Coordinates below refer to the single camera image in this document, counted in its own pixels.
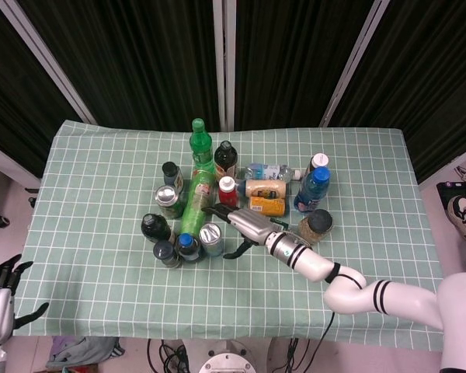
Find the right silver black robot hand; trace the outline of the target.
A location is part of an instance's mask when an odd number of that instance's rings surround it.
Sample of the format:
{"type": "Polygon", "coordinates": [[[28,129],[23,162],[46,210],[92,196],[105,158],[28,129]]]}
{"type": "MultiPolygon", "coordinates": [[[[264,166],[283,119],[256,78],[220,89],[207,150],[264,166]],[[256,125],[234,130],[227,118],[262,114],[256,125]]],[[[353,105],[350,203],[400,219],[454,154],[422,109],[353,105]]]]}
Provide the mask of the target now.
{"type": "Polygon", "coordinates": [[[243,243],[233,253],[223,255],[226,260],[239,258],[252,246],[264,246],[269,234],[283,230],[282,225],[248,208],[232,207],[219,203],[203,207],[201,211],[206,214],[216,215],[234,227],[244,238],[243,243]]]}

